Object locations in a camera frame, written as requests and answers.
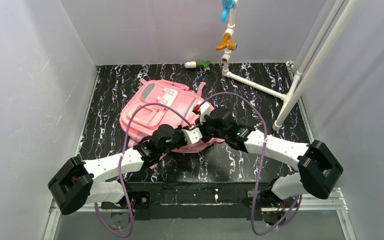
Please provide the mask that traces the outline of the pink student backpack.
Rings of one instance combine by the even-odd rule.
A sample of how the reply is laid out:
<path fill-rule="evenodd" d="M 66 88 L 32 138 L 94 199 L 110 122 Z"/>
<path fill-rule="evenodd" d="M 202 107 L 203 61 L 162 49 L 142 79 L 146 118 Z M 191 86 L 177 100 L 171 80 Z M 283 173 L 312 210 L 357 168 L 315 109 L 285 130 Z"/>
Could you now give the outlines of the pink student backpack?
<path fill-rule="evenodd" d="M 119 124 L 126 133 L 123 144 L 125 151 L 143 138 L 151 136 L 160 125 L 167 124 L 173 128 L 196 127 L 199 115 L 193 113 L 193 108 L 198 102 L 204 101 L 202 97 L 204 82 L 199 85 L 197 91 L 191 90 L 185 84 L 164 79 L 145 80 L 142 78 L 140 82 L 142 86 L 122 109 L 119 117 Z M 223 140 L 219 138 L 211 138 L 207 142 L 201 139 L 195 144 L 188 144 L 170 152 L 193 154 L 222 142 Z"/>

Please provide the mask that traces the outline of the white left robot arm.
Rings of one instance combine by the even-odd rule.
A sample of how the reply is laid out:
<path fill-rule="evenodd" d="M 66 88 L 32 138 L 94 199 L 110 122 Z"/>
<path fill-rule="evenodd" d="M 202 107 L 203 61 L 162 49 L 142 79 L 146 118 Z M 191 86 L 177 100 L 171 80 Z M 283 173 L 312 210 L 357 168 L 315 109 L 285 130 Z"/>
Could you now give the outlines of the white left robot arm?
<path fill-rule="evenodd" d="M 47 187 L 63 215 L 70 215 L 85 204 L 119 203 L 125 197 L 125 191 L 121 181 L 110 179 L 119 173 L 146 169 L 168 152 L 199 139 L 196 129 L 163 124 L 123 153 L 93 160 L 81 160 L 78 156 L 70 158 Z"/>

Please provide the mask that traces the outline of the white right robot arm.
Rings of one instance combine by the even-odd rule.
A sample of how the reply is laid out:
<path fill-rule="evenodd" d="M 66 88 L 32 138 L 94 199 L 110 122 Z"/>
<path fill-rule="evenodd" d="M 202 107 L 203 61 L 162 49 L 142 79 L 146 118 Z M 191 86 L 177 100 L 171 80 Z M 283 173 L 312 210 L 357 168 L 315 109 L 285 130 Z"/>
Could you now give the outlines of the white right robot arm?
<path fill-rule="evenodd" d="M 193 112 L 199 115 L 195 123 L 203 141 L 222 139 L 234 150 L 260 154 L 296 170 L 292 175 L 273 179 L 266 186 L 261 196 L 267 200 L 279 202 L 303 194 L 325 200 L 344 171 L 322 141 L 298 143 L 265 135 L 251 126 L 238 124 L 223 107 L 209 110 L 196 105 Z"/>

